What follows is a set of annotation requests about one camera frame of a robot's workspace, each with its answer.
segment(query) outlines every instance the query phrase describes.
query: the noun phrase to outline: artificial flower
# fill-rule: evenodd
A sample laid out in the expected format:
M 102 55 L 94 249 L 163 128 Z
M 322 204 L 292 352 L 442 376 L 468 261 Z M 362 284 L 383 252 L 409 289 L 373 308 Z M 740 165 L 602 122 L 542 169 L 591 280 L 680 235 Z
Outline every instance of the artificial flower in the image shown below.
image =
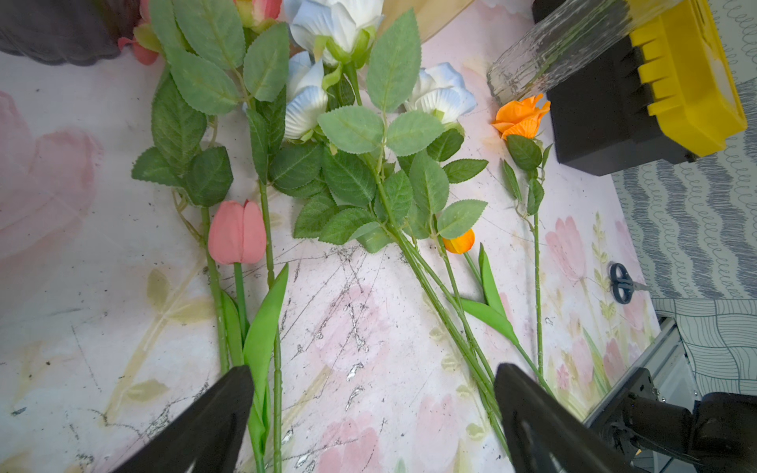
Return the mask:
M 550 111 L 551 105 L 547 101 L 542 108 L 537 107 L 536 103 L 543 97 L 544 94 L 539 94 L 521 101 L 513 100 L 502 106 L 492 125 L 502 133 L 503 140 L 506 141 L 510 135 L 534 138 L 539 133 L 541 118 Z
M 353 53 L 362 54 L 364 51 L 356 50 L 358 37 L 364 30 L 372 32 L 368 37 L 375 36 L 375 30 L 384 19 L 383 7 L 384 0 L 284 0 L 292 38 L 316 56 L 320 54 L 316 51 L 319 36 L 332 38 L 349 57 Z M 340 62 L 328 49 L 322 53 L 327 64 L 333 66 Z
M 475 106 L 475 97 L 466 89 L 463 76 L 448 62 L 428 69 L 421 68 L 413 93 L 405 102 L 408 111 L 442 114 L 442 123 L 457 121 L 460 115 L 473 111 Z
M 315 64 L 307 51 L 289 59 L 286 81 L 286 118 L 284 137 L 302 139 L 318 125 L 318 116 L 326 112 L 329 96 L 323 90 L 323 61 Z
M 221 202 L 207 237 L 207 250 L 220 264 L 255 264 L 266 253 L 263 214 L 254 202 Z
M 444 242 L 444 247 L 450 253 L 468 253 L 475 243 L 475 233 L 473 233 L 473 229 L 470 229 L 461 237 L 452 238 L 451 240 L 442 238 L 442 241 Z

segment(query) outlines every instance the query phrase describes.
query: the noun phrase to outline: yellow plastic crate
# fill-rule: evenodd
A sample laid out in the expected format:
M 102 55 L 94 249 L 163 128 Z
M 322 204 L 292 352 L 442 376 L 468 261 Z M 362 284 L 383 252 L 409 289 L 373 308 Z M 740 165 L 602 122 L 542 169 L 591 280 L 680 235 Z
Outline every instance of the yellow plastic crate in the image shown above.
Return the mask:
M 746 129 L 746 116 L 706 0 L 683 0 L 631 33 L 641 48 L 641 82 L 660 129 L 699 156 L 722 151 Z

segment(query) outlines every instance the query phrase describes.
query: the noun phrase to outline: table surface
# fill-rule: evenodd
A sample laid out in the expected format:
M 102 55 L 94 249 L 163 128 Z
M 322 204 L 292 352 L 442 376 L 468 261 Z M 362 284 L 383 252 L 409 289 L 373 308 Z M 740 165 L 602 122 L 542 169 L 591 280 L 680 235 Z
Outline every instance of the table surface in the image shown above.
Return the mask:
M 461 120 L 467 138 L 457 157 L 490 164 L 452 194 L 489 202 L 477 239 L 534 353 L 533 244 L 503 190 L 506 151 L 489 125 L 497 106 L 485 79 L 487 65 L 532 24 L 527 9 L 512 5 L 474 2 L 424 44 L 423 65 L 449 61 L 478 100 Z M 161 70 L 131 54 L 87 68 L 0 55 L 2 471 L 110 471 L 218 377 L 204 258 L 170 190 L 129 177 L 151 146 Z M 542 130 L 550 143 L 549 120 Z M 218 141 L 232 157 L 231 197 L 257 199 L 241 111 L 221 119 Z M 546 189 L 545 375 L 583 418 L 604 395 L 594 379 L 617 382 L 659 327 L 646 293 L 620 306 L 598 282 L 608 260 L 640 275 L 610 176 L 552 159 Z M 302 205 L 271 197 L 277 271 L 291 268 L 281 319 L 285 470 L 395 471 L 401 460 L 413 473 L 511 471 L 398 248 L 369 255 L 354 241 L 294 240 Z M 422 250 L 443 272 L 433 248 Z M 480 298 L 464 259 L 453 266 L 463 295 Z M 233 289 L 224 269 L 223 285 Z M 251 308 L 266 292 L 264 273 L 264 263 L 246 269 Z M 510 361 L 528 372 L 498 333 L 471 324 L 493 366 Z M 243 445 L 241 470 L 252 471 Z

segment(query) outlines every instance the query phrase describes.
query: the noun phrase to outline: serrated leaf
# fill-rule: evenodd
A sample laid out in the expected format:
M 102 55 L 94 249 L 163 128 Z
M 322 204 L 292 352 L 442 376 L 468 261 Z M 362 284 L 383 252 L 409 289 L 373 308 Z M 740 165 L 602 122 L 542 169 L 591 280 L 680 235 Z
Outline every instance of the serrated leaf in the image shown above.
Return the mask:
M 222 69 L 241 66 L 245 34 L 239 12 L 226 0 L 180 0 L 174 2 L 176 22 L 189 45 L 201 58 Z
M 465 139 L 466 137 L 457 129 L 450 128 L 439 135 L 439 137 L 426 148 L 426 151 L 432 160 L 442 163 L 450 159 L 460 150 L 460 146 L 463 145 Z
M 233 179 L 229 153 L 223 146 L 208 148 L 195 156 L 185 178 L 189 198 L 202 207 L 221 203 Z
M 268 183 L 269 153 L 268 153 L 268 124 L 255 110 L 247 109 L 247 123 L 250 126 L 250 148 L 252 163 L 255 165 L 257 177 L 263 184 Z
M 443 131 L 438 118 L 414 110 L 401 114 L 389 125 L 386 143 L 397 156 L 408 156 L 425 149 Z
M 393 112 L 410 97 L 421 67 L 418 22 L 409 10 L 373 46 L 368 69 L 368 96 L 384 112 Z
M 245 55 L 245 86 L 257 100 L 276 99 L 289 71 L 289 29 L 278 23 L 258 36 Z
M 155 182 L 171 187 L 182 187 L 181 180 L 176 177 L 166 158 L 155 146 L 148 148 L 139 155 L 132 168 L 132 179 Z
M 339 207 L 327 194 L 318 194 L 302 207 L 294 223 L 295 238 L 318 238 L 323 227 L 339 212 Z
M 541 165 L 541 149 L 534 140 L 520 135 L 507 137 L 507 151 L 516 166 L 525 172 L 534 172 Z
M 520 184 L 518 183 L 515 170 L 507 163 L 507 161 L 502 160 L 502 171 L 505 175 L 505 189 L 507 189 L 510 197 L 518 202 L 522 202 L 523 194 L 520 192 Z
M 322 114 L 318 117 L 318 124 L 329 141 L 347 153 L 369 153 L 378 148 L 384 138 L 381 117 L 359 105 Z
M 447 173 L 447 178 L 449 178 L 450 184 L 458 184 L 475 177 L 478 173 L 486 169 L 487 164 L 489 164 L 489 161 L 487 160 L 455 160 L 444 166 L 444 172 Z
M 325 243 L 345 244 L 352 238 L 356 238 L 354 235 L 361 227 L 371 222 L 378 225 L 373 216 L 368 213 L 368 210 L 349 207 L 329 220 L 329 223 L 321 231 L 319 240 Z
M 331 154 L 320 143 L 306 143 L 282 148 L 271 162 L 271 179 L 277 186 L 294 189 L 318 176 L 324 156 Z
M 419 153 L 410 167 L 410 184 L 415 202 L 423 210 L 441 212 L 450 197 L 450 181 L 439 163 Z
M 544 199 L 544 188 L 541 186 L 539 179 L 528 181 L 528 199 L 526 200 L 526 213 L 534 215 L 539 211 L 541 201 Z
M 322 167 L 326 183 L 336 197 L 360 207 L 373 200 L 376 183 L 368 166 L 355 154 L 327 153 Z
M 223 115 L 240 102 L 234 81 L 217 65 L 187 51 L 176 51 L 171 75 L 182 97 L 206 115 Z
M 463 236 L 473 228 L 473 224 L 481 217 L 486 206 L 486 202 L 476 199 L 465 199 L 451 204 L 444 209 L 437 221 L 439 235 L 447 240 Z

